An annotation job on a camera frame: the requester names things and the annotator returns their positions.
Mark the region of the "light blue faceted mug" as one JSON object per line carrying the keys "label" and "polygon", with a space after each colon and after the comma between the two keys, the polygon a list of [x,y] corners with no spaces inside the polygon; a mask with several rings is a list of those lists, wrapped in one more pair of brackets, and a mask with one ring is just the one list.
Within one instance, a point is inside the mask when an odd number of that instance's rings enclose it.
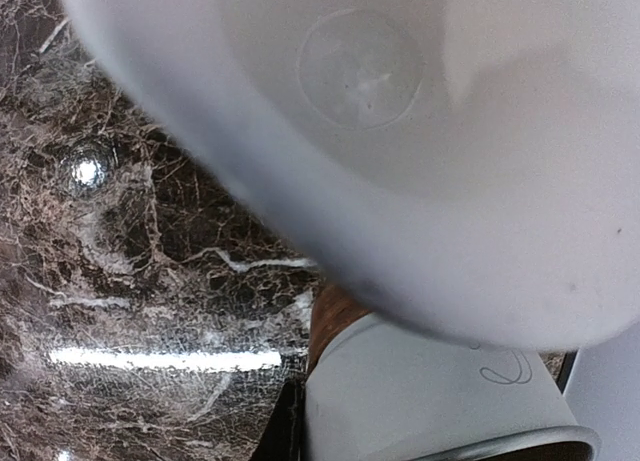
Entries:
{"label": "light blue faceted mug", "polygon": [[520,349],[639,318],[639,0],[61,0],[362,304]]}

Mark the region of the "white steel tumbler cup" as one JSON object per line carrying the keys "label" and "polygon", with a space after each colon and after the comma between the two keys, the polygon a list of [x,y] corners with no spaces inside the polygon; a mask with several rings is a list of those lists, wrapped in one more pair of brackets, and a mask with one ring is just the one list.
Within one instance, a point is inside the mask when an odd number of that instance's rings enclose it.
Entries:
{"label": "white steel tumbler cup", "polygon": [[325,288],[311,315],[306,460],[593,460],[541,357],[450,344]]}

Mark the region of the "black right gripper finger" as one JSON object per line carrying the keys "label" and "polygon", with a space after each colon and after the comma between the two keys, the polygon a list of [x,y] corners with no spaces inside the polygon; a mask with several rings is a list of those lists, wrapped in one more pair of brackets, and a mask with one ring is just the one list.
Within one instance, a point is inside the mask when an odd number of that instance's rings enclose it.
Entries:
{"label": "black right gripper finger", "polygon": [[254,450],[254,461],[301,459],[305,413],[305,380],[288,379],[279,393],[266,428]]}

